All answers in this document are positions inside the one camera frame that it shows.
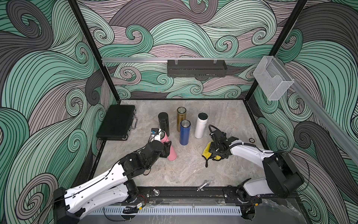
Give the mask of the yellow grey cleaning cloth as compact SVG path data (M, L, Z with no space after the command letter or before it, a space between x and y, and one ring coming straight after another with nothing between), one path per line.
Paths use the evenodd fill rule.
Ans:
M213 145L213 142L209 142L206 146L206 148L203 150L202 157L205 159L205 168L208 167L209 160L213 161L220 161L222 160L222 157L219 155L214 155L214 153L211 152L211 146Z

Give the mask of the pink thermos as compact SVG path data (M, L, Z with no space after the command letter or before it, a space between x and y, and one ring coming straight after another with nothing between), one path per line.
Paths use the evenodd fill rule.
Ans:
M169 140L164 130L160 132L160 142L164 145L164 151L161 153L160 157L167 158L169 161L174 161L177 158L177 154L172 146L172 142Z

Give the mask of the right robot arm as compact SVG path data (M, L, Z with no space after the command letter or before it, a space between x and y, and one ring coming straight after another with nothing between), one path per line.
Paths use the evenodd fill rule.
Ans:
M255 144L245 143L236 137L226 137L226 133L210 132L212 142L208 148L208 160L220 161L234 155L248 160L264 171L264 177L247 179L238 185L236 191L242 202L261 195L276 195L287 198L304 184L304 177L285 152L260 149Z

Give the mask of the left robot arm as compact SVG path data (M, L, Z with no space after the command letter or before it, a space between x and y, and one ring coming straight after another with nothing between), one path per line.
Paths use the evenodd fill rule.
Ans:
M138 188L133 178L150 170L159 158L170 155L171 142L153 140L127 154L108 171L76 187L60 187L53 194L56 224L77 224L91 212L117 202L132 202Z

